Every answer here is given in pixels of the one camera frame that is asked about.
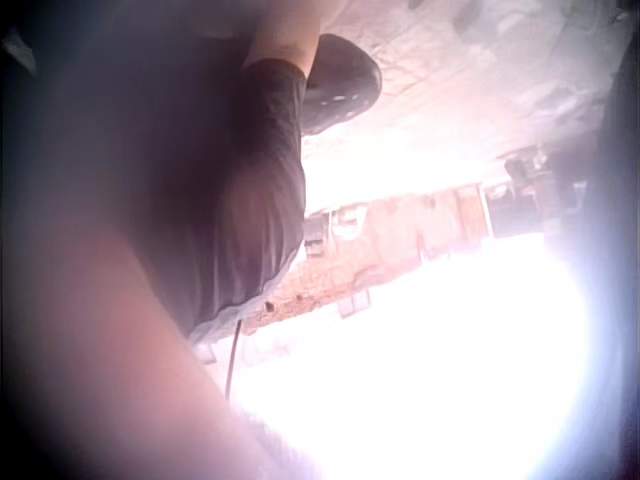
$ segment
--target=person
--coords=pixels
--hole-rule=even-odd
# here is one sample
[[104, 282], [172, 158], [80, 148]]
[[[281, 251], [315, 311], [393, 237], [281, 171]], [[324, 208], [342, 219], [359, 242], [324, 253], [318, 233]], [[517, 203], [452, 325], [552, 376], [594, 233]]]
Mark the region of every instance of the person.
[[301, 135], [330, 124], [304, 120], [305, 90], [326, 95], [311, 74], [331, 7], [270, 0], [243, 51], [170, 2], [128, 2], [45, 85], [4, 218], [3, 376], [68, 475], [293, 478], [185, 338], [220, 334], [302, 241]]

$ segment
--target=t-shirt sleeve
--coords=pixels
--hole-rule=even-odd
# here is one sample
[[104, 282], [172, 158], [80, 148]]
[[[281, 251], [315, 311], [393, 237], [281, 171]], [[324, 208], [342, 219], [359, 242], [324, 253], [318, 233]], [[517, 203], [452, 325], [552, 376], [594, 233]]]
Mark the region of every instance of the t-shirt sleeve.
[[229, 155], [207, 239], [213, 241], [213, 268], [201, 269], [199, 323], [214, 318], [224, 323], [244, 313], [238, 310], [275, 287], [302, 243], [305, 85], [303, 73], [281, 60], [262, 60], [240, 75]]

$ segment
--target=black wire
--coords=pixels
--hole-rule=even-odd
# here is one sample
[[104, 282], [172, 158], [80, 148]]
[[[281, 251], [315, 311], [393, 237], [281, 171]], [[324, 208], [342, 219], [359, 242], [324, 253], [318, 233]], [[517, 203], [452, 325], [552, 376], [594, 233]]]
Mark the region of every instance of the black wire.
[[242, 327], [242, 319], [238, 320], [236, 325], [236, 333], [233, 336], [233, 345], [231, 346], [231, 356], [229, 357], [229, 369], [227, 370], [227, 384], [224, 388], [224, 396], [229, 400], [231, 393], [231, 379], [233, 377], [233, 364], [236, 359], [236, 347], [238, 346], [238, 337], [240, 336], [240, 328]]

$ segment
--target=cable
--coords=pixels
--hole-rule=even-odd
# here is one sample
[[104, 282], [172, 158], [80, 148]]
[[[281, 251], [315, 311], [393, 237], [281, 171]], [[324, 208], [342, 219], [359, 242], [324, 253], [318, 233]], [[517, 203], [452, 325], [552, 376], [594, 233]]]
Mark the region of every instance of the cable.
[[229, 400], [231, 394], [231, 379], [233, 377], [233, 364], [236, 359], [236, 347], [238, 346], [238, 337], [240, 337], [240, 328], [242, 327], [242, 319], [238, 320], [236, 325], [236, 333], [233, 336], [233, 345], [231, 346], [231, 355], [229, 357], [229, 369], [227, 370], [227, 384], [224, 387], [224, 396]]

